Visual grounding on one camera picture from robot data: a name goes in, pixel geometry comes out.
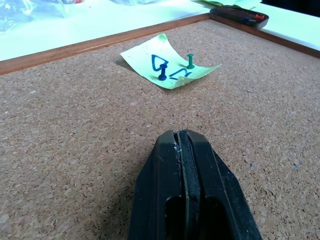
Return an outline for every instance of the blue marker drawing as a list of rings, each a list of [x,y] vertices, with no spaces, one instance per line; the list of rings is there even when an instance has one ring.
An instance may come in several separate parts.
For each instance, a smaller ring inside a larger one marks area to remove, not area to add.
[[[188,77],[190,74],[192,74],[192,71],[191,72],[188,72],[186,68],[181,68],[180,70],[176,71],[175,73],[172,73],[169,75],[170,79],[173,79],[173,80],[178,80],[178,78],[175,78],[175,77],[172,77],[180,72],[184,71],[184,76],[185,77]]]
[[[155,63],[156,58],[161,59],[162,61],[164,61],[164,63],[161,63],[161,64],[166,64],[167,65],[169,62],[167,60],[163,59],[162,57],[159,57],[158,55],[152,54],[151,55],[152,69],[154,71],[158,72],[158,71],[161,70],[161,67],[160,67],[160,64],[159,64],[159,67],[156,68],[156,63]]]

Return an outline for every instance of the cork board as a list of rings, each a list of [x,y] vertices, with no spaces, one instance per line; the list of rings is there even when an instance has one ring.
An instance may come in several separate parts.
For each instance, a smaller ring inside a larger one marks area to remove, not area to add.
[[[0,76],[0,239],[126,239],[135,179],[181,129],[234,172],[264,239],[320,239],[320,60],[212,20],[165,34],[222,66],[163,90],[120,56],[151,35]]]

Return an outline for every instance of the black clamp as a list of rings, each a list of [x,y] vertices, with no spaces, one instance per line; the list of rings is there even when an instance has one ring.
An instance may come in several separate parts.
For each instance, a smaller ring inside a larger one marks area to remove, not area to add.
[[[136,180],[128,240],[262,240],[235,175],[206,138],[167,131]]]

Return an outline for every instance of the blue push pin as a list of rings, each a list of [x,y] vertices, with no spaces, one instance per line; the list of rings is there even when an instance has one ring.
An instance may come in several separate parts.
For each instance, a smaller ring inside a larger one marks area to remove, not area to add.
[[[158,79],[160,81],[164,81],[167,79],[167,76],[166,76],[166,68],[167,68],[167,64],[161,64],[160,65],[160,68],[161,68],[161,74],[159,75]]]

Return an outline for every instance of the green push pin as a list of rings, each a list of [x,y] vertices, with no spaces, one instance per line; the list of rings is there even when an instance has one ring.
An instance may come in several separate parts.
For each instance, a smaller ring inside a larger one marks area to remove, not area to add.
[[[189,53],[187,54],[187,56],[189,57],[189,65],[186,67],[187,69],[194,69],[195,65],[192,62],[192,57],[194,56],[193,53]]]

